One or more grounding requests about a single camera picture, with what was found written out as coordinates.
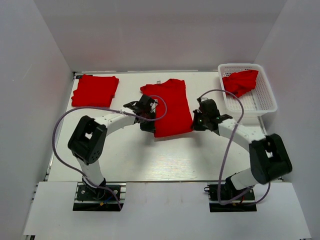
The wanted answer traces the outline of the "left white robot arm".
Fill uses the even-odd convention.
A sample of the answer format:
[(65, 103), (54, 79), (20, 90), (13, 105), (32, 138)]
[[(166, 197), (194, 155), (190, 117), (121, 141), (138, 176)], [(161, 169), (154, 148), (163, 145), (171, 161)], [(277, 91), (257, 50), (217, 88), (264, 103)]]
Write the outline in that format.
[(67, 147), (79, 162), (84, 173), (82, 182), (94, 199), (99, 200), (106, 193), (106, 179), (99, 164), (106, 137), (134, 124), (140, 124), (142, 131), (154, 133), (157, 103), (144, 94), (138, 101), (124, 104), (121, 110), (96, 118), (85, 115), (79, 120)]

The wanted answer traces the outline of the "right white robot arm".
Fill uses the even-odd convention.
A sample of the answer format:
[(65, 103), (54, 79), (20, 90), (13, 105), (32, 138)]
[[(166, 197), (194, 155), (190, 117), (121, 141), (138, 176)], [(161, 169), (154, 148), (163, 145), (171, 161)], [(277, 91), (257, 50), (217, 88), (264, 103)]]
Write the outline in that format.
[(197, 99), (199, 108), (194, 110), (192, 128), (211, 131), (236, 143), (249, 154), (249, 168), (225, 179), (218, 180), (217, 200), (222, 205), (244, 196), (257, 184), (265, 185), (293, 170), (293, 165), (280, 135), (265, 135), (240, 125), (232, 116), (221, 115), (213, 99)]

